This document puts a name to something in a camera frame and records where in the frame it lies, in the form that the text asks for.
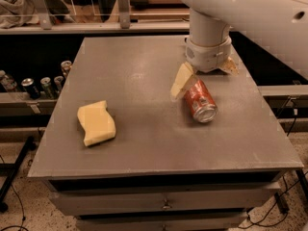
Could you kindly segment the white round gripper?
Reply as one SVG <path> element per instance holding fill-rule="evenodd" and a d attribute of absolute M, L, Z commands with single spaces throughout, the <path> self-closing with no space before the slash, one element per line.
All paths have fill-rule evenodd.
<path fill-rule="evenodd" d="M 199 46 L 186 39 L 186 59 L 181 64 L 170 90 L 173 100 L 181 99 L 196 83 L 195 69 L 201 72 L 211 72 L 220 69 L 231 75 L 238 75 L 239 70 L 231 55 L 231 38 L 216 46 Z"/>

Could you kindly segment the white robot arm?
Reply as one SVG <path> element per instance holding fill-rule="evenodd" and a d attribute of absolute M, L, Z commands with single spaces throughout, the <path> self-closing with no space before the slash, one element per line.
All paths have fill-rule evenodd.
<path fill-rule="evenodd" d="M 222 69 L 234 28 L 308 78 L 308 0 L 181 0 L 190 8 L 186 58 L 194 69 Z"/>

